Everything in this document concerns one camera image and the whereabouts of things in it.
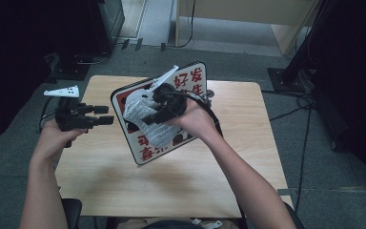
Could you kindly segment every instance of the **person's left hand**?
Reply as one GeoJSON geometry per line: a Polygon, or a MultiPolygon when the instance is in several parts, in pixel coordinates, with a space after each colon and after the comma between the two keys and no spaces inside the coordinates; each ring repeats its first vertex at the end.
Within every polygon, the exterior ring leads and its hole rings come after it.
{"type": "Polygon", "coordinates": [[[84,134],[86,129],[73,129],[62,132],[55,120],[47,121],[41,131],[37,145],[35,146],[33,159],[40,162],[53,163],[59,158],[61,151],[68,141],[84,134]]]}

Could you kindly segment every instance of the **table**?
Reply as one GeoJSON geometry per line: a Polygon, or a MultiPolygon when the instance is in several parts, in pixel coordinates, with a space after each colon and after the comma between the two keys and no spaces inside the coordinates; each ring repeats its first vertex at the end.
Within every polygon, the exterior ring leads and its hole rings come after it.
{"type": "MultiPolygon", "coordinates": [[[[110,107],[113,90],[142,77],[93,76],[82,99],[110,107]]],[[[232,147],[275,189],[288,189],[260,88],[208,81],[212,108],[232,147]]],[[[56,169],[62,198],[78,198],[81,216],[240,218],[213,154],[196,139],[143,166],[135,164],[117,117],[65,149],[56,169]]],[[[283,199],[292,204],[290,196],[283,199]]]]}
{"type": "MultiPolygon", "coordinates": [[[[312,26],[319,0],[198,0],[194,17],[271,24],[282,54],[288,54],[305,26],[312,26]]],[[[178,0],[176,7],[175,46],[179,46],[179,28],[192,17],[193,0],[178,0]]]]}

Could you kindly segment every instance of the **hand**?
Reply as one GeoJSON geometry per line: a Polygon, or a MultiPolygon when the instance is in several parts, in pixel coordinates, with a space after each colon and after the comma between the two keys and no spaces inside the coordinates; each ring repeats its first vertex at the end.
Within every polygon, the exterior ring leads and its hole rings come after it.
{"type": "Polygon", "coordinates": [[[183,115],[166,122],[169,125],[177,125],[190,135],[203,139],[205,135],[216,132],[213,120],[196,102],[187,100],[187,108],[183,115]]]}
{"type": "Polygon", "coordinates": [[[61,151],[64,149],[68,141],[76,140],[76,138],[86,132],[86,129],[73,129],[71,131],[62,132],[55,120],[50,120],[44,125],[37,145],[35,146],[33,159],[40,162],[53,163],[59,158],[61,151]]]}

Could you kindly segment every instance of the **person's left arm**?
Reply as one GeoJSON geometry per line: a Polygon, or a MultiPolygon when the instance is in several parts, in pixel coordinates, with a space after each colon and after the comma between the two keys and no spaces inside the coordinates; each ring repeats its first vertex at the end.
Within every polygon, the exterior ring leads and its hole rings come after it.
{"type": "Polygon", "coordinates": [[[85,132],[76,129],[61,132],[53,120],[45,124],[30,160],[20,228],[68,227],[53,165],[66,143],[85,132]]]}

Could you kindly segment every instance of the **person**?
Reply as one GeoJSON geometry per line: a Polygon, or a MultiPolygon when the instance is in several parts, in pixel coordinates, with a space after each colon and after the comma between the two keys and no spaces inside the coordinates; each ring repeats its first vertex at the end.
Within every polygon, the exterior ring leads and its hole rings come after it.
{"type": "MultiPolygon", "coordinates": [[[[188,100],[186,112],[167,124],[180,126],[210,148],[247,219],[256,228],[295,228],[275,188],[236,153],[216,130],[207,112],[194,101],[188,100]]],[[[53,162],[66,142],[85,132],[61,132],[54,121],[45,124],[30,160],[20,228],[67,228],[53,162]]]]}

